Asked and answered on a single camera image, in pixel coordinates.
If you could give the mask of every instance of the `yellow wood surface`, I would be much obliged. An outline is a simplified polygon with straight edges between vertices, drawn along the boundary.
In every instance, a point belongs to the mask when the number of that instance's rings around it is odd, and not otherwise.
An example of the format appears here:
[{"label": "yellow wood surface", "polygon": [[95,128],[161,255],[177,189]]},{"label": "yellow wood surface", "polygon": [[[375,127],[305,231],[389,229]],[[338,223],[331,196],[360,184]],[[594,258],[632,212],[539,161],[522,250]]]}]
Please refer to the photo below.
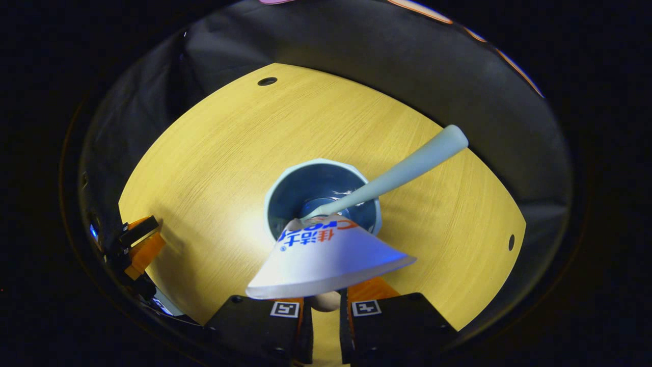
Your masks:
[{"label": "yellow wood surface", "polygon": [[[258,80],[278,81],[259,86]],[[288,167],[326,158],[369,180],[441,127],[350,80],[272,64],[191,108],[149,148],[120,198],[123,221],[155,215],[167,242],[147,273],[180,310],[206,323],[245,293],[272,249],[264,197]],[[422,292],[458,330],[510,273],[525,221],[507,190],[466,149],[380,197],[379,238],[417,262],[384,279]],[[516,238],[508,249],[511,235]],[[337,312],[316,315],[315,359],[340,360]]]}]

